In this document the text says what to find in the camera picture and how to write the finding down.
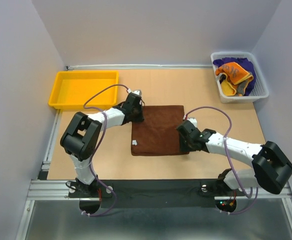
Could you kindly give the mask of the brown towel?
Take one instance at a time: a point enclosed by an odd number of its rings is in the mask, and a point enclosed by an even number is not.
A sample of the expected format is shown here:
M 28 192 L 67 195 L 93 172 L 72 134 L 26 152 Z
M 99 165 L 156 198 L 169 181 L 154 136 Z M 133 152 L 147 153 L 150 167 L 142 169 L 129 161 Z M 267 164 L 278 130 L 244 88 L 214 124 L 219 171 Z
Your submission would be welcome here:
M 150 105 L 143 107 L 144 121 L 132 123 L 131 154 L 133 156 L 188 155 L 180 150 L 176 127 L 184 117 L 183 105 Z

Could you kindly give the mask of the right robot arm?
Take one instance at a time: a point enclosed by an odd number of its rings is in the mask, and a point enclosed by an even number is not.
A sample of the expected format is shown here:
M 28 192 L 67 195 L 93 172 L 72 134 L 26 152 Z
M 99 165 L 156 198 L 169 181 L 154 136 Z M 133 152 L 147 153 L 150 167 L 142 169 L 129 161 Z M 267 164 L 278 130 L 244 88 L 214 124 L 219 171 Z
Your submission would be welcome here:
M 216 179 L 207 184 L 214 195 L 228 195 L 239 188 L 261 187 L 278 195 L 292 176 L 292 163 L 272 141 L 265 144 L 248 143 L 211 130 L 200 131 L 196 120 L 184 120 L 177 128 L 181 152 L 204 151 L 237 160 L 248 169 L 224 170 Z

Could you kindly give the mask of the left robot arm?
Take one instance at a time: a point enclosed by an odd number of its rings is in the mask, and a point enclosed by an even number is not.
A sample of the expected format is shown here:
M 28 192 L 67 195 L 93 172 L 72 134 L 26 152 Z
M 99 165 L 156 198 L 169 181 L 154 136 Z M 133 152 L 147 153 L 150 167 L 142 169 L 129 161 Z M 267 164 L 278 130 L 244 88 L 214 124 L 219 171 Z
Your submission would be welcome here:
M 108 110 L 74 114 L 60 140 L 76 172 L 72 189 L 81 191 L 86 197 L 92 197 L 98 192 L 99 184 L 97 174 L 92 170 L 92 157 L 100 145 L 99 141 L 103 139 L 100 133 L 104 134 L 108 128 L 130 122 L 143 122 L 142 103 L 142 92 L 135 90 L 128 93 L 125 101 Z

